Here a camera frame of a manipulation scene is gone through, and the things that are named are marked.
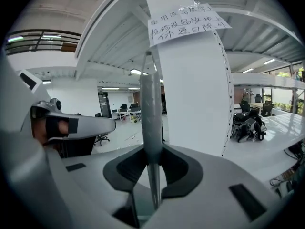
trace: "fluorescent light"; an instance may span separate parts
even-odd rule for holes
[[[116,88],[116,87],[103,87],[102,90],[119,90],[119,88]]]
[[[21,39],[23,39],[22,36],[17,36],[17,37],[13,37],[11,39],[8,39],[8,42],[13,42],[13,41],[21,40]]]
[[[42,81],[42,83],[45,85],[45,84],[51,84],[51,80],[47,80],[47,81]]]
[[[47,37],[47,38],[61,38],[60,35],[43,35],[42,37]]]
[[[131,73],[135,73],[135,74],[141,74],[141,71],[138,71],[137,69],[132,69],[130,71]]]
[[[247,72],[252,71],[252,70],[254,70],[254,69],[251,68],[251,69],[249,69],[249,70],[244,71],[243,73],[247,73]]]
[[[266,61],[264,64],[269,64],[269,63],[274,62],[274,61],[275,61],[275,59],[271,59],[271,60]]]

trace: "white paper sign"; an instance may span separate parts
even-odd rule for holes
[[[151,47],[177,37],[226,28],[231,26],[207,3],[182,7],[148,20]]]

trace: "door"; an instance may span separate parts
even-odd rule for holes
[[[101,113],[103,117],[111,118],[107,93],[99,93]]]

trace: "metal railing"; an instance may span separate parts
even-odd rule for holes
[[[14,31],[7,34],[5,52],[63,51],[75,52],[81,34],[46,29]]]

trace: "white pillar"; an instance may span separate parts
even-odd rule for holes
[[[147,0],[151,18],[191,4]],[[234,91],[224,47],[216,31],[157,46],[164,80],[170,144],[220,156],[231,134]]]

